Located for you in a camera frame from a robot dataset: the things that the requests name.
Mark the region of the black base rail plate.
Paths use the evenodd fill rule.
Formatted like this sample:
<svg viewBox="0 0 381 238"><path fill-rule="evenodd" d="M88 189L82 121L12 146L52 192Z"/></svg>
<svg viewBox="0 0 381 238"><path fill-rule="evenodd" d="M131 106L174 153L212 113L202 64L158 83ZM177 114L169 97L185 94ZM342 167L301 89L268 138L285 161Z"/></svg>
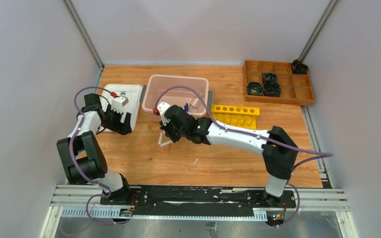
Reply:
<svg viewBox="0 0 381 238"><path fill-rule="evenodd" d="M281 213L297 206L291 190L276 198L266 194L263 188L162 185L131 186L127 193L116 191L109 198L101 198L100 204L132 208L135 218L259 220L263 218L255 212L256 209Z"/></svg>

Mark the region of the aluminium frame post left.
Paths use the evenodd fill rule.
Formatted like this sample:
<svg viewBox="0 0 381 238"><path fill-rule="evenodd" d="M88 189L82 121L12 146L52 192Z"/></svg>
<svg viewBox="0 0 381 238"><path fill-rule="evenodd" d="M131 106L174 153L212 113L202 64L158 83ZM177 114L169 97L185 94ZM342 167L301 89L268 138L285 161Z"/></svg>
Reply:
<svg viewBox="0 0 381 238"><path fill-rule="evenodd" d="M82 20L79 16L73 2L71 0L62 0L62 3L64 4L68 14L70 15L74 25L76 26L80 36L82 37L88 51L90 52L92 58L94 59L97 67L102 72L104 70L104 63L102 62Z"/></svg>

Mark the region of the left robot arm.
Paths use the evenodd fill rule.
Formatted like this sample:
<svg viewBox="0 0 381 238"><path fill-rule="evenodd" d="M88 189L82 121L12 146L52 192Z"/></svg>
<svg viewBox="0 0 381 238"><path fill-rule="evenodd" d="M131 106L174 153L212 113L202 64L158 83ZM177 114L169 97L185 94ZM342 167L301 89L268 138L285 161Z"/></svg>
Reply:
<svg viewBox="0 0 381 238"><path fill-rule="evenodd" d="M69 183L98 186L102 197L126 205L133 198L129 183L122 174L109 171L96 138L100 128L120 135L132 132L131 113L119 109L127 99L115 93L111 96L112 103L104 108L99 94L84 95L85 106L78 110L75 128L57 141L57 150Z"/></svg>

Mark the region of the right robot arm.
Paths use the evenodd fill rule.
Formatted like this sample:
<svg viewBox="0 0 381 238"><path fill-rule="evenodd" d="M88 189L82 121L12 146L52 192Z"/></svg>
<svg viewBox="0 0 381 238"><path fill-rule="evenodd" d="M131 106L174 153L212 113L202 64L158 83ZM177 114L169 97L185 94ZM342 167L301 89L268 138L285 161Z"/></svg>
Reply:
<svg viewBox="0 0 381 238"><path fill-rule="evenodd" d="M269 207L283 202L283 192L291 178L298 152L294 141L280 127L271 130L249 130L221 123L211 118L194 118L177 105L160 103L153 109L160 116L160 128L172 141L186 138L194 144L225 145L261 156L269 174L259 200Z"/></svg>

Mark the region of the yellow test tube rack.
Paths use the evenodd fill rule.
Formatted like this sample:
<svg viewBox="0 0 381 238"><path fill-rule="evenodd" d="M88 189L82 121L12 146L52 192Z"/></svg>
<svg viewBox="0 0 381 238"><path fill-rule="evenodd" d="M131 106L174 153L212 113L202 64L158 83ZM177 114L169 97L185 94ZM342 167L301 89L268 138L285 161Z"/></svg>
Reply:
<svg viewBox="0 0 381 238"><path fill-rule="evenodd" d="M259 108L246 106L212 105L210 112L215 120L247 129L256 129L260 116Z"/></svg>

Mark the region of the small glass beaker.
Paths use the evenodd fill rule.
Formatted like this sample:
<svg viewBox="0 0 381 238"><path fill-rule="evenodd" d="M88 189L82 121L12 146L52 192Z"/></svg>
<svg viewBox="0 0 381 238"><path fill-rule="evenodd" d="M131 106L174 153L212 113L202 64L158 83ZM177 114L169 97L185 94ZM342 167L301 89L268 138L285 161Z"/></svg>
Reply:
<svg viewBox="0 0 381 238"><path fill-rule="evenodd" d="M189 105L195 109L200 108L202 106L202 102L199 96L194 96L189 102Z"/></svg>

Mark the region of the aluminium frame post right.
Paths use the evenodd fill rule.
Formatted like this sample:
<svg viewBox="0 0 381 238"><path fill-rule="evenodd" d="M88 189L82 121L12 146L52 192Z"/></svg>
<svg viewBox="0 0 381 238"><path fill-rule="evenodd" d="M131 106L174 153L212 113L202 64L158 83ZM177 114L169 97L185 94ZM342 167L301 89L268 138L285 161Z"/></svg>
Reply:
<svg viewBox="0 0 381 238"><path fill-rule="evenodd" d="M330 0L325 8L325 10L323 11L319 21L317 22L315 28L313 29L311 35L309 36L303 50L301 51L298 59L301 61L301 62L304 62L306 57L308 56L309 52L311 51L316 39L319 37L322 29L324 28L324 26L326 25L326 23L328 22L328 20L330 19L332 13L334 12L334 10L336 9L336 7L338 6L340 0Z"/></svg>

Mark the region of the wooden compartment tray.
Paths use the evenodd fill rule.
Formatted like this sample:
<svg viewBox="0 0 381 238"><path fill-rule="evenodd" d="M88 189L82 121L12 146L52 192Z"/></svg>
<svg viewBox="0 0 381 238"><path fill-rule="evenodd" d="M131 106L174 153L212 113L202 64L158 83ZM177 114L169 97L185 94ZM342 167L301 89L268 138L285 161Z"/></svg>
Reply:
<svg viewBox="0 0 381 238"><path fill-rule="evenodd" d="M309 67L292 62L246 60L243 95L248 102L310 106L315 102Z"/></svg>

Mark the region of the aluminium frame post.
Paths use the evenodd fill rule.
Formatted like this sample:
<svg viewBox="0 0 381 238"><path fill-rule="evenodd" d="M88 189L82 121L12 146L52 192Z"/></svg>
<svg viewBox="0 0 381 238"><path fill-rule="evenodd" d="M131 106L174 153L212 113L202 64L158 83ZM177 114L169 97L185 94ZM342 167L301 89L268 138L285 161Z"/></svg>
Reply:
<svg viewBox="0 0 381 238"><path fill-rule="evenodd" d="M71 0L62 0L62 3L64 4L68 14L70 15L74 25L76 26L80 36L82 37L88 51L90 52L92 58L94 59L97 67L102 72L104 70L104 63L102 62L82 20L79 16L73 2Z"/></svg>
<svg viewBox="0 0 381 238"><path fill-rule="evenodd" d="M319 37L322 29L324 28L324 26L326 25L326 23L328 22L328 20L330 19L332 13L334 12L334 10L336 9L336 7L338 6L340 0L330 0L325 8L325 10L323 11L319 21L317 22L315 28L313 29L311 35L309 36L303 50L301 51L298 59L301 61L301 62L304 62L306 57L308 56L309 52L311 51L316 39Z"/></svg>

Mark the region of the pink plastic storage bin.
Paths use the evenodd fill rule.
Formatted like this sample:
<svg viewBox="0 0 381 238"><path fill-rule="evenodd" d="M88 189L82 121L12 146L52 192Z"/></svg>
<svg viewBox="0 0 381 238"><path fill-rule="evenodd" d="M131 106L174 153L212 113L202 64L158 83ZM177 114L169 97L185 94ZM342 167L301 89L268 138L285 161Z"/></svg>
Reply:
<svg viewBox="0 0 381 238"><path fill-rule="evenodd" d="M209 81L207 79L201 77L154 74L149 78L141 104L142 109L147 113L152 113L152 109L158 97L173 86L191 88L200 95L206 104L208 103ZM189 105L189 102L194 96L196 95L188 89L176 88L168 91L160 101L170 105L184 107L186 103ZM189 105L189 114L194 117L202 117L206 114L206 109L203 105L197 109Z"/></svg>

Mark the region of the white clay triangle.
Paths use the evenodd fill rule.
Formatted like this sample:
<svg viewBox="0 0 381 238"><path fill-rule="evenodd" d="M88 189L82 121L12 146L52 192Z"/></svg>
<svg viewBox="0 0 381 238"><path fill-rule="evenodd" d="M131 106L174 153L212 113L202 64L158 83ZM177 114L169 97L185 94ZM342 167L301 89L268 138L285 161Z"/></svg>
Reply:
<svg viewBox="0 0 381 238"><path fill-rule="evenodd" d="M165 138L166 138L165 132L163 132L163 131L160 132L159 139L158 139L158 145L160 147L164 147L164 146L167 146L167 145L173 143L173 141L170 140L168 137L167 137L168 140L164 141Z"/></svg>

